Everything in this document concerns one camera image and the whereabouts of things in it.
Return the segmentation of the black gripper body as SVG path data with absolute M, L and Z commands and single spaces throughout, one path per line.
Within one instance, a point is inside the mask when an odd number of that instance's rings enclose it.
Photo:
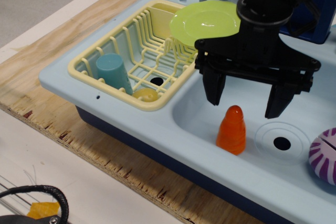
M 279 35 L 237 33 L 228 37 L 199 39 L 196 68 L 267 84 L 290 84 L 296 92 L 308 91 L 321 63 L 287 46 Z

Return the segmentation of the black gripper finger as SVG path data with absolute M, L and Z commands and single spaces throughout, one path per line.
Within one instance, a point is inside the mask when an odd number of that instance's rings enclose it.
M 274 84 L 271 87 L 265 118 L 278 118 L 295 95 L 296 88 L 290 84 Z
M 223 89 L 225 87 L 226 75 L 217 73 L 209 66 L 203 69 L 203 86 L 207 100 L 212 105 L 219 105 Z

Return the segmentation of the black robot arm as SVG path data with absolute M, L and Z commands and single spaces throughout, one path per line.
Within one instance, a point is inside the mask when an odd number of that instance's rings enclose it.
M 335 0 L 238 0 L 239 32 L 199 39 L 196 69 L 208 101 L 218 105 L 227 76 L 271 85 L 265 116 L 278 117 L 296 94 L 308 92 L 321 65 L 287 46 L 281 30 L 322 43 L 334 17 Z

